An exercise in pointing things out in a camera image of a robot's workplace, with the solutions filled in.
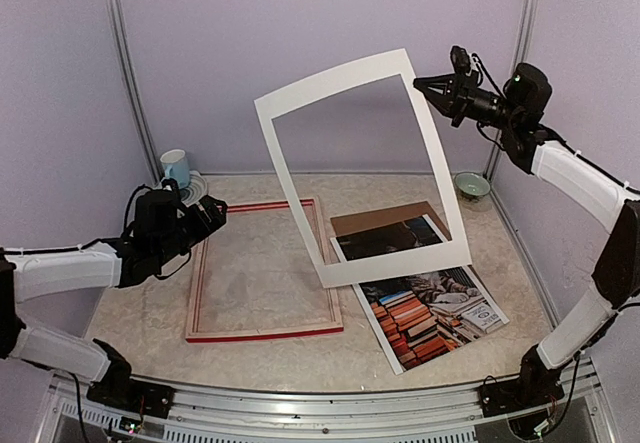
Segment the red wooden picture frame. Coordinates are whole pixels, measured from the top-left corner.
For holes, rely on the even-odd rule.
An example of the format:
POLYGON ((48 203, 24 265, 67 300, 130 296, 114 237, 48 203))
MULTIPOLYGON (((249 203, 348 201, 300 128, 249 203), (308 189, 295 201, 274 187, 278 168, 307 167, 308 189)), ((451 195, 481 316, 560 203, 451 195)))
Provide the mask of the red wooden picture frame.
POLYGON ((286 201, 236 204, 194 251, 185 339, 273 340, 343 330, 338 292, 322 287, 286 201))

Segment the white photo mat board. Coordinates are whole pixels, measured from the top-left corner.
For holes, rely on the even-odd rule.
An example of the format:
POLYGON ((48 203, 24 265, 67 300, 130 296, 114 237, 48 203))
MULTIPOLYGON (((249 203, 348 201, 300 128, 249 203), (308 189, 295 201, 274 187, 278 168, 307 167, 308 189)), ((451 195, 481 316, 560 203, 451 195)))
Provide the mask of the white photo mat board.
POLYGON ((322 286, 384 280, 466 266, 472 263, 468 240, 449 166, 431 112, 420 92, 413 88, 415 72, 405 49, 396 49, 353 60, 313 74, 254 101, 270 158, 299 233, 322 286), (327 264, 302 209, 289 168, 274 129, 273 120, 335 94, 398 76, 401 78, 433 169, 451 239, 411 250, 327 264))

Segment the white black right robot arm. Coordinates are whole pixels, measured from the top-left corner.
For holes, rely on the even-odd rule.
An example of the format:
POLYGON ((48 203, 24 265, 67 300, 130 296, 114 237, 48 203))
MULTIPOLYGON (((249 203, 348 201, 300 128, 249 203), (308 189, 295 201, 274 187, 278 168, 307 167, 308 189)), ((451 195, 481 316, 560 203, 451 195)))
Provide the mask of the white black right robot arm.
POLYGON ((542 124, 552 95, 547 76, 528 63, 516 66, 503 89, 482 89, 481 64, 452 62, 451 74, 419 77, 413 86, 453 126, 469 119, 477 128, 499 130, 499 146, 523 172, 579 205, 608 235, 591 284, 558 326, 522 359, 511 396, 535 405, 551 387, 548 374, 588 347, 639 294, 639 193, 572 149, 542 124))

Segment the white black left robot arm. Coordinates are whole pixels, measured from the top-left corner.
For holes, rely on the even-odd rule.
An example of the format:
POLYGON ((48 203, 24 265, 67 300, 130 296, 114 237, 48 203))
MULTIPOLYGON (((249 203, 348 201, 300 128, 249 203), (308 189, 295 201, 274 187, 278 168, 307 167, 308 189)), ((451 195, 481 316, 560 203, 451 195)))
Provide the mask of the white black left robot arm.
POLYGON ((17 306, 50 294, 129 288, 163 278, 163 267, 222 228, 226 202, 209 195, 187 205, 177 183, 136 189, 120 236, 74 247, 1 251, 1 356, 63 370, 99 384, 121 408, 140 397, 129 363, 110 345, 28 323, 17 306))

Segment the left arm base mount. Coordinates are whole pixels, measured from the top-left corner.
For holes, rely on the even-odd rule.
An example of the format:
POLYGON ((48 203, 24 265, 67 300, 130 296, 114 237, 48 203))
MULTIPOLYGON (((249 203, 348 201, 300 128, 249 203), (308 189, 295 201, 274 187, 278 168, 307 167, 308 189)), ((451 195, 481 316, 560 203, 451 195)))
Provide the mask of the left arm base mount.
POLYGON ((106 352, 109 367, 100 381, 90 384, 87 399, 141 417, 167 419, 175 389, 134 379, 131 364, 115 348, 98 339, 93 342, 106 352))

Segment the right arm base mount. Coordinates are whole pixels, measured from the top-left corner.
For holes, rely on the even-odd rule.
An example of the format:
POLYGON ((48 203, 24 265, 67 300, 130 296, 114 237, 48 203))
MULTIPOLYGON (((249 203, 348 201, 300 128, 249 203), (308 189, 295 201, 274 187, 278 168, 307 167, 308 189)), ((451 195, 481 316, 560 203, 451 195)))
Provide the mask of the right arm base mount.
POLYGON ((538 346, 531 347, 522 357, 516 378, 484 382, 479 390, 484 417, 512 413, 550 403, 564 397, 560 385, 562 370, 568 362, 558 368, 547 368, 538 354, 538 346))

